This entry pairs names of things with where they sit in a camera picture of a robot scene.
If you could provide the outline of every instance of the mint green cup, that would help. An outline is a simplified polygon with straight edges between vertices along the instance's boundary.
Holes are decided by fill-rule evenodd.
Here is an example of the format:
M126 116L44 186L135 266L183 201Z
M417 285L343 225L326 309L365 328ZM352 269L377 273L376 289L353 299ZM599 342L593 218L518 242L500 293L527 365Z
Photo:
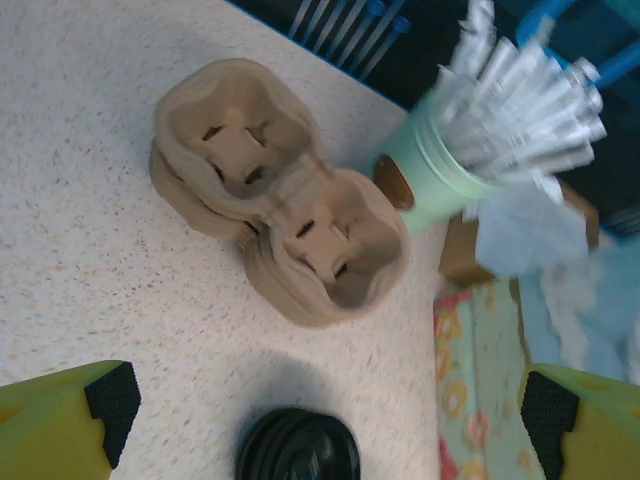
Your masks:
M387 155L394 160L413 193L413 207L399 211L411 235L501 188L469 173L451 156L438 132L434 103L433 95L425 95L407 120L378 145L369 161L359 168L373 179L378 159Z

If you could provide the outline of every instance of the black rubber pad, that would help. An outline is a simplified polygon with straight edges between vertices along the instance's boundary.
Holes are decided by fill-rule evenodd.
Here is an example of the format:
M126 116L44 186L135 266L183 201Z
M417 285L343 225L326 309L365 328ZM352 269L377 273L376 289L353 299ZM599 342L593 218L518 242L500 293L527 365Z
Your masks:
M549 380L538 372L531 372L522 402L522 420L538 455L547 480L559 480L564 460L562 436L573 430L580 397Z
M111 468L118 466L120 455L140 407L140 391L133 365L124 362L84 388L93 418L104 422L102 448Z

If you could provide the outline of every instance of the blue chair leg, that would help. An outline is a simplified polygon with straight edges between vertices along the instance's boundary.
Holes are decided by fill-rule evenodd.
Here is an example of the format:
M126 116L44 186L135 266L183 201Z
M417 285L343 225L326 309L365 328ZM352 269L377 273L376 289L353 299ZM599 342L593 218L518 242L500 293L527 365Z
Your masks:
M615 57L607 60L598 67L600 78L596 83L598 88L604 88L618 78L640 65L640 40L632 43Z
M543 17L557 18L577 0L543 0L522 19L516 30L516 42L522 46L533 37Z

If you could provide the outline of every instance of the pen holder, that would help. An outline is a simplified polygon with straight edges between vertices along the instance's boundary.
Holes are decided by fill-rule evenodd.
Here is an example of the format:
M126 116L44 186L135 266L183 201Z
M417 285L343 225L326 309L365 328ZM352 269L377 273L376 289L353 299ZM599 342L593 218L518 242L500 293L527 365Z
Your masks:
M501 185L465 170L444 145L427 93L360 168L399 211L411 235L447 219Z

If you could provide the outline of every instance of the patterned cloth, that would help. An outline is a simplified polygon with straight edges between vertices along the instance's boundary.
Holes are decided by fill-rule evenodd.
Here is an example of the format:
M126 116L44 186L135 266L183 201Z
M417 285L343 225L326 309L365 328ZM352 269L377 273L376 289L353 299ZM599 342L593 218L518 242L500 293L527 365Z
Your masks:
M434 310L442 480L543 480L519 414L526 355L509 281Z

